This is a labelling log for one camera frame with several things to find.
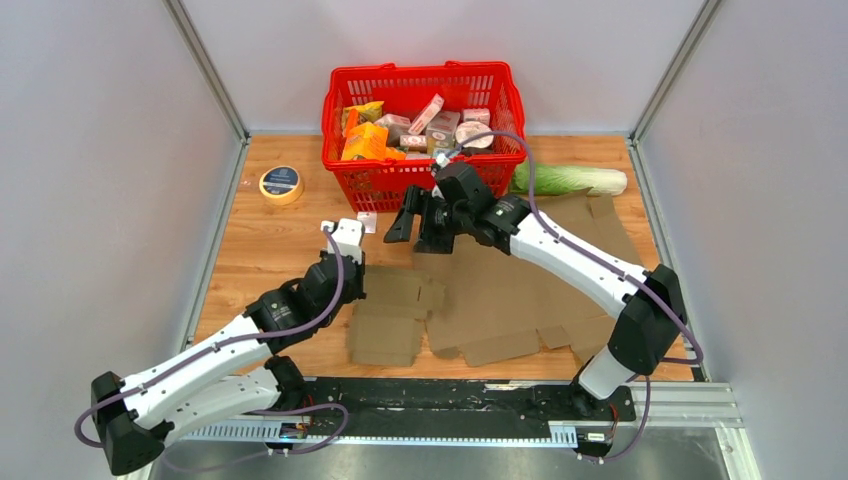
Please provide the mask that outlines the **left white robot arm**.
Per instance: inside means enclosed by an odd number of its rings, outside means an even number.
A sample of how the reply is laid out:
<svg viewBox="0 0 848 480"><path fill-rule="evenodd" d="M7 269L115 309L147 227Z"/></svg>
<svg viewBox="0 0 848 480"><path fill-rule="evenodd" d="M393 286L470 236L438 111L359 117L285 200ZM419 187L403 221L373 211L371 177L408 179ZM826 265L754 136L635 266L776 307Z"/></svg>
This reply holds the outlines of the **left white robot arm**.
<svg viewBox="0 0 848 480"><path fill-rule="evenodd" d="M274 407L291 415L306 390L276 356L329 326L340 308L364 298L366 255L329 247L301 278L262 294L213 336L143 372L107 371L90 387L92 419L111 474L153 462L189 432L232 415Z"/></svg>

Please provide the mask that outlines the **small brown cardboard box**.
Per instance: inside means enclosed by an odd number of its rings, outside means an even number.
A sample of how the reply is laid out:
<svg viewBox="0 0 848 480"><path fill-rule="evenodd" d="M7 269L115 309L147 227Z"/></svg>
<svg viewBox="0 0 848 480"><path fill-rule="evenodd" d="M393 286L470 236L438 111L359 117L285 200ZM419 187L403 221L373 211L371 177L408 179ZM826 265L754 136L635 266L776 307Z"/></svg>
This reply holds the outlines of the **small brown cardboard box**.
<svg viewBox="0 0 848 480"><path fill-rule="evenodd" d="M410 367L421 350L425 321L442 308L445 285L425 272L374 265L366 298L354 304L347 350L358 365Z"/></svg>

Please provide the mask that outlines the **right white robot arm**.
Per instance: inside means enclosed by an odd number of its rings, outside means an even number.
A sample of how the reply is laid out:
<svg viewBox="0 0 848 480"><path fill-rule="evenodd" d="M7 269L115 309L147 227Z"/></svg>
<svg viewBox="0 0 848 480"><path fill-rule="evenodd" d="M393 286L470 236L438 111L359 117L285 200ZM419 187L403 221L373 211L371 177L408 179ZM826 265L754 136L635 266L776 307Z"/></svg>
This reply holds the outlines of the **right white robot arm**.
<svg viewBox="0 0 848 480"><path fill-rule="evenodd" d="M598 417L610 396L636 376L650 376L666 361L675 339L687 335L676 272L619 259L557 225L531 201L501 197L464 162L432 164L435 185L406 189L384 236L413 241L417 253L450 254L458 235L534 264L599 305L615 325L607 345L574 378L570 404L579 416Z"/></svg>

